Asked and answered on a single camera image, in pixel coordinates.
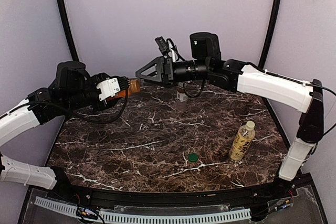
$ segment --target marble table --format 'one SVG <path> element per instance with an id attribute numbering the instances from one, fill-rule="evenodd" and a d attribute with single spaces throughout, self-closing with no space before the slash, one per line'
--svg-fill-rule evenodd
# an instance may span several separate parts
<path id="1" fill-rule="evenodd" d="M 93 113 L 107 120 L 120 108 Z M 48 165 L 63 167 L 74 185 L 137 192 L 192 192 L 271 182 L 287 152 L 263 100 L 207 85 L 176 106 L 176 88 L 142 83 L 129 98 L 122 118 L 98 125 L 70 118 L 63 125 Z M 256 138 L 245 157 L 228 152 L 238 128 L 256 123 Z M 188 155 L 196 153 L 196 163 Z"/>

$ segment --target black pole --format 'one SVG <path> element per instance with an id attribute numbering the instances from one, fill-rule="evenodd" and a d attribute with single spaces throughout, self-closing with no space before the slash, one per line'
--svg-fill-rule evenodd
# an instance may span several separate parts
<path id="1" fill-rule="evenodd" d="M 277 22 L 278 12 L 279 12 L 280 0 L 273 0 L 271 17 L 269 19 L 268 29 L 266 33 L 266 38 L 264 42 L 263 51 L 260 56 L 258 67 L 264 68 L 267 59 L 269 47 L 271 45 L 275 24 Z"/>
<path id="2" fill-rule="evenodd" d="M 59 9 L 59 14 L 61 16 L 62 24 L 63 24 L 63 30 L 65 33 L 65 37 L 68 42 L 68 47 L 71 53 L 71 57 L 74 61 L 79 61 L 76 47 L 75 47 L 75 42 L 72 37 L 70 25 L 69 25 L 69 20 L 68 20 L 68 15 L 67 15 L 67 10 L 65 8 L 64 0 L 57 0 L 58 4 L 58 9 Z"/>

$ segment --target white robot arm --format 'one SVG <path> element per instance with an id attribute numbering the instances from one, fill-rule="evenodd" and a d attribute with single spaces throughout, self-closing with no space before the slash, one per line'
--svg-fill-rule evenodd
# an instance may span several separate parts
<path id="1" fill-rule="evenodd" d="M 169 41 L 160 37 L 159 50 L 167 55 Z M 242 92 L 281 102 L 302 113 L 299 130 L 283 161 L 277 178 L 286 182 L 294 179 L 323 137 L 323 94 L 319 80 L 300 81 L 262 70 L 250 62 L 221 60 L 218 37 L 211 33 L 190 35 L 195 60 L 175 61 L 157 57 L 136 72 L 136 76 L 160 84 L 177 84 L 190 80 L 208 80 L 210 84 L 232 92 Z M 143 73 L 155 67 L 155 71 Z"/>
<path id="2" fill-rule="evenodd" d="M 110 98 L 128 89 L 127 78 L 101 73 L 90 77 L 85 65 L 64 62 L 49 88 L 39 89 L 12 110 L 0 116 L 0 147 L 21 133 L 42 125 L 66 112 L 92 106 L 104 110 L 116 104 Z M 62 111 L 58 107 L 69 108 Z M 64 176 L 59 168 L 38 167 L 15 161 L 0 153 L 0 181 L 17 182 L 53 189 Z"/>

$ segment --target cable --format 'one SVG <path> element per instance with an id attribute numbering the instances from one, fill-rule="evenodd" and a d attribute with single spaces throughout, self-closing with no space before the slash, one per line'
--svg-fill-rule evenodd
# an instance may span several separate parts
<path id="1" fill-rule="evenodd" d="M 172 40 L 171 38 L 168 38 L 168 39 L 166 40 L 166 42 L 168 43 L 168 41 L 172 44 L 172 46 L 173 46 L 172 49 L 173 49 L 174 52 L 177 54 L 178 58 L 179 58 L 181 61 L 185 61 L 185 59 L 184 59 L 184 58 L 180 55 L 180 53 L 178 52 L 178 49 L 177 49 L 177 47 L 175 46 L 173 40 Z"/>
<path id="2" fill-rule="evenodd" d="M 55 195 L 57 195 L 58 197 L 60 197 L 62 200 L 66 201 L 66 202 L 70 202 L 69 199 L 66 199 L 66 198 L 60 196 L 58 193 L 56 193 L 56 192 L 54 192 L 54 191 L 53 191 L 52 193 L 55 194 Z M 103 224 L 105 224 L 104 219 L 100 216 L 100 214 L 99 214 L 96 210 L 91 209 L 91 208 L 88 208 L 88 207 L 85 207 L 85 206 L 83 206 L 83 205 L 80 204 L 80 197 L 79 197 L 78 194 L 74 194 L 73 196 L 76 196 L 77 199 L 78 199 L 77 207 L 82 207 L 82 208 L 84 208 L 84 211 L 85 211 L 85 209 L 90 210 L 90 211 L 93 212 L 99 219 L 101 219 L 101 221 L 102 221 Z M 83 220 L 84 223 L 92 223 L 91 221 L 88 222 L 88 221 L 84 220 L 82 216 L 81 216 L 81 219 Z"/>
<path id="3" fill-rule="evenodd" d="M 291 194 L 291 196 L 292 196 L 291 200 L 293 200 L 293 203 L 294 203 L 294 194 L 293 194 L 293 192 L 291 190 L 288 190 L 288 191 Z"/>
<path id="4" fill-rule="evenodd" d="M 269 205 L 269 206 L 268 206 L 267 208 L 265 208 L 264 210 L 259 211 L 259 212 L 257 212 L 256 214 L 254 214 L 254 215 L 252 215 L 252 216 L 253 216 L 253 217 L 260 217 L 260 216 L 258 216 L 258 214 L 267 211 L 269 208 L 271 208 L 272 206 L 276 205 L 276 204 L 279 202 L 279 200 L 281 200 L 281 199 L 282 199 L 282 197 L 279 198 L 279 199 L 277 199 L 274 203 L 272 203 L 271 205 Z"/>
<path id="5" fill-rule="evenodd" d="M 315 147 L 313 147 L 313 149 L 310 151 L 309 155 L 313 155 L 315 153 L 318 145 L 319 145 L 319 143 L 316 143 Z"/>
<path id="6" fill-rule="evenodd" d="M 204 86 L 205 86 L 205 79 L 202 81 L 201 89 L 199 90 L 199 92 L 196 95 L 191 95 L 185 89 L 185 82 L 184 82 L 183 83 L 183 90 L 184 90 L 184 93 L 186 94 L 187 97 L 189 97 L 189 98 L 196 98 L 196 97 L 199 97 L 202 94 Z"/>
<path id="7" fill-rule="evenodd" d="M 96 120 L 91 120 L 91 119 L 88 119 L 86 118 L 85 116 L 77 113 L 77 112 L 74 112 L 74 111 L 70 111 L 60 105 L 57 105 L 55 103 L 52 103 L 52 102 L 43 102 L 43 101 L 31 101 L 31 102 L 27 102 L 25 104 L 21 104 L 17 107 L 15 107 L 14 109 L 12 109 L 9 113 L 13 113 L 14 111 L 24 107 L 24 106 L 30 106 L 30 105 L 37 105 L 37 104 L 41 104 L 41 105 L 46 105 L 46 106 L 53 106 L 57 109 L 59 109 L 60 111 L 63 111 L 65 114 L 68 114 L 68 115 L 72 115 L 76 118 L 79 118 L 81 120 L 84 120 L 86 122 L 89 122 L 89 123 L 95 123 L 95 124 L 109 124 L 109 123 L 113 123 L 115 122 L 123 113 L 123 111 L 125 110 L 126 108 L 126 105 L 127 105 L 127 100 L 128 100 L 128 89 L 125 90 L 125 98 L 124 98 L 124 103 L 122 105 L 122 108 L 120 109 L 119 113 L 113 118 L 113 119 L 110 119 L 110 120 L 107 120 L 107 121 L 96 121 Z"/>
<path id="8" fill-rule="evenodd" d="M 268 215 L 270 215 L 271 213 L 273 213 L 273 212 L 275 212 L 275 211 L 277 211 L 276 209 L 273 209 L 273 210 L 271 210 L 270 212 L 268 212 L 267 214 L 264 214 L 264 215 L 253 215 L 252 217 L 265 217 L 265 216 L 268 216 Z"/>

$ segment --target white wall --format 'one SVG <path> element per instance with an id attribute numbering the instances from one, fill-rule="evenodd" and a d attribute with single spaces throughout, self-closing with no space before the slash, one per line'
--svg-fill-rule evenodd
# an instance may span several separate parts
<path id="1" fill-rule="evenodd" d="M 223 59 L 258 62 L 273 0 L 66 0 L 79 58 L 89 72 L 134 76 L 171 37 L 191 59 L 189 35 L 219 35 Z"/>
<path id="2" fill-rule="evenodd" d="M 0 114 L 47 87 L 57 63 L 70 60 L 56 0 L 0 0 Z M 0 151 L 18 161 L 44 165 L 61 118 L 28 131 Z M 17 222 L 27 187 L 1 182 L 0 223 Z"/>
<path id="3" fill-rule="evenodd" d="M 278 21 L 266 68 L 290 77 L 320 79 L 336 90 L 336 0 L 281 0 Z M 324 92 L 325 129 L 336 122 L 335 97 Z M 272 103 L 292 140 L 300 114 L 282 104 Z M 311 172 L 327 212 L 336 223 L 336 129 L 320 142 L 303 171 Z"/>

